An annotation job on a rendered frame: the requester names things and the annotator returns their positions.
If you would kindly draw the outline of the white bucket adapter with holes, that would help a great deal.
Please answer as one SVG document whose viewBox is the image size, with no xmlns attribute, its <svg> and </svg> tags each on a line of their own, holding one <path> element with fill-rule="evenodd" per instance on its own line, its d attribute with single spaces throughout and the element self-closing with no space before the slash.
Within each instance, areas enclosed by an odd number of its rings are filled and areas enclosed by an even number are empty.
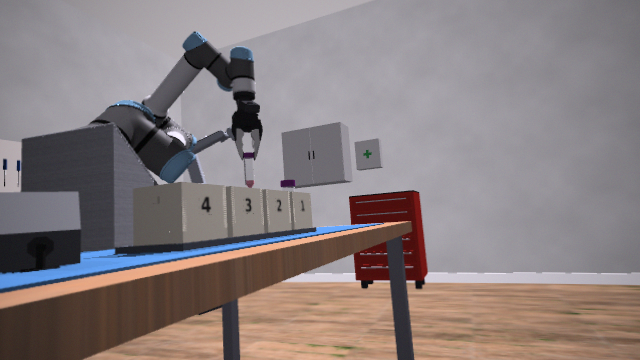
<svg viewBox="0 0 640 360">
<path fill-rule="evenodd" d="M 262 190 L 264 233 L 292 230 L 289 191 Z"/>
<path fill-rule="evenodd" d="M 264 233 L 262 189 L 226 187 L 228 237 Z"/>
<path fill-rule="evenodd" d="M 289 192 L 292 230 L 313 228 L 311 195 L 303 192 Z"/>
</svg>

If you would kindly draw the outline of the blue mat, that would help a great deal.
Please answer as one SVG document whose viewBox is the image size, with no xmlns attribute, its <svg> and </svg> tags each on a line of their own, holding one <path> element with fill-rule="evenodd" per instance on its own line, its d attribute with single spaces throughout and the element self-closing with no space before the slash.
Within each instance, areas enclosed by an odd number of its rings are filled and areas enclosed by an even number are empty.
<svg viewBox="0 0 640 360">
<path fill-rule="evenodd" d="M 124 270 L 130 270 L 135 268 L 141 268 L 146 266 L 152 266 L 157 264 L 163 264 L 168 262 L 174 262 L 179 260 L 185 260 L 190 258 L 196 258 L 201 256 L 207 256 L 212 254 L 218 254 L 223 252 L 229 252 L 234 250 L 285 242 L 290 240 L 302 239 L 307 237 L 319 236 L 319 235 L 353 230 L 353 229 L 364 228 L 364 227 L 370 227 L 370 226 L 381 225 L 381 224 L 384 224 L 384 223 L 330 226 L 330 227 L 357 227 L 357 228 L 316 227 L 317 231 L 315 232 L 308 232 L 308 233 L 301 233 L 301 234 L 295 234 L 295 235 L 206 247 L 206 248 L 200 248 L 200 249 L 179 251 L 179 252 L 175 252 L 176 254 L 173 254 L 172 252 L 115 254 L 115 249 L 101 250 L 101 251 L 86 251 L 86 252 L 81 252 L 81 263 L 78 263 L 78 264 L 61 265 L 60 268 L 31 271 L 31 272 L 22 272 L 22 273 L 20 273 L 20 270 L 11 271 L 11 272 L 2 272 L 0 273 L 0 293 L 27 289 L 27 288 L 37 287 L 37 286 L 64 282 L 64 281 L 70 281 L 75 279 L 81 279 L 81 278 L 86 278 L 91 276 L 102 275 L 102 274 L 108 274 L 113 272 L 119 272 Z M 369 225 L 369 226 L 362 226 L 362 225 Z M 318 229 L 337 229 L 337 230 L 318 230 Z M 339 230 L 339 229 L 347 229 L 347 230 Z M 316 233 L 323 233 L 323 234 L 316 234 Z M 305 236 L 305 235 L 313 235 L 313 236 Z M 301 238 L 293 238 L 293 237 L 301 237 Z M 288 240 L 282 240 L 282 239 L 288 239 Z M 259 244 L 259 243 L 264 243 L 264 244 Z M 251 245 L 251 246 L 247 246 L 247 245 Z M 239 248 L 235 248 L 235 247 L 239 247 Z M 227 250 L 224 250 L 224 249 L 227 249 Z"/>
</svg>

